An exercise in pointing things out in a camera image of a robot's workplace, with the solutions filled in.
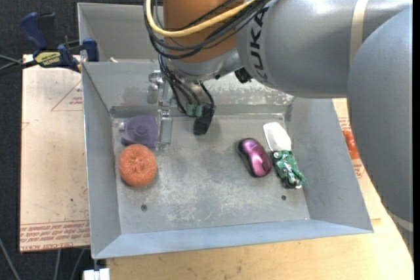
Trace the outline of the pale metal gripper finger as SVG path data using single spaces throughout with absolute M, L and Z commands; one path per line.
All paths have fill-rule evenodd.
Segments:
M 158 102 L 158 92 L 162 84 L 162 76 L 160 71 L 153 71 L 148 76 L 148 103 L 156 104 Z
M 173 128 L 173 117 L 171 110 L 160 109 L 158 116 L 158 127 L 159 127 L 159 145 L 164 146 L 171 143 L 172 128 Z

